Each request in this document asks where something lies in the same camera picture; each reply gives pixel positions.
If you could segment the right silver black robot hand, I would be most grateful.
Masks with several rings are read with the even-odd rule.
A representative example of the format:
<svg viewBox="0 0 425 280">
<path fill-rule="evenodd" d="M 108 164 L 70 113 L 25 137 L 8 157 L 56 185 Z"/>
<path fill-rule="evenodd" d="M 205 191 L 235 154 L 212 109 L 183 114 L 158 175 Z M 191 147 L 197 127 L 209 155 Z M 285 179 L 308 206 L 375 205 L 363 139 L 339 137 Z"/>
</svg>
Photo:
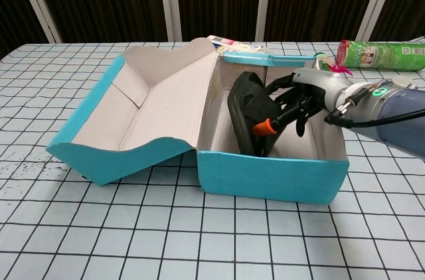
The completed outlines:
<svg viewBox="0 0 425 280">
<path fill-rule="evenodd" d="M 333 111 L 342 91 L 352 85 L 352 81 L 340 73 L 297 68 L 265 87 L 268 95 L 280 88 L 287 89 L 274 100 L 278 106 L 284 105 L 285 108 L 277 116 L 256 124 L 252 133 L 256 136 L 274 135 L 295 121 L 297 135 L 302 137 L 308 119 L 323 109 Z"/>
</svg>

